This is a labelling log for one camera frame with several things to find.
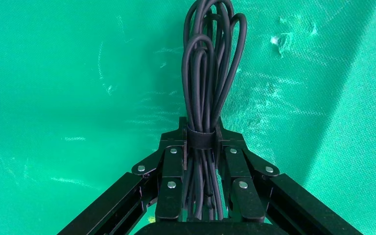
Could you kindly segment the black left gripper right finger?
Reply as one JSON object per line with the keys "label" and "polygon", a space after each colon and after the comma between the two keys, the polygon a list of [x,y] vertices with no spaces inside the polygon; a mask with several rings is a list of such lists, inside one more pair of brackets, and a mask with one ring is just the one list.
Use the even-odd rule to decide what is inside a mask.
{"label": "black left gripper right finger", "polygon": [[239,235],[357,235],[358,229],[285,173],[217,128],[219,171],[230,231]]}

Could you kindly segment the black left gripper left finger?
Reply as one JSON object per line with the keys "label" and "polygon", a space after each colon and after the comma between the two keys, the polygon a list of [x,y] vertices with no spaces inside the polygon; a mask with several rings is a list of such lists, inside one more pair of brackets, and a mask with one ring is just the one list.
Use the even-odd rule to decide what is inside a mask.
{"label": "black left gripper left finger", "polygon": [[135,234],[155,235],[161,230],[159,222],[180,222],[186,146],[187,119],[180,117],[178,129],[161,135],[158,150],[125,172],[60,234],[128,235],[153,204],[156,222]]}

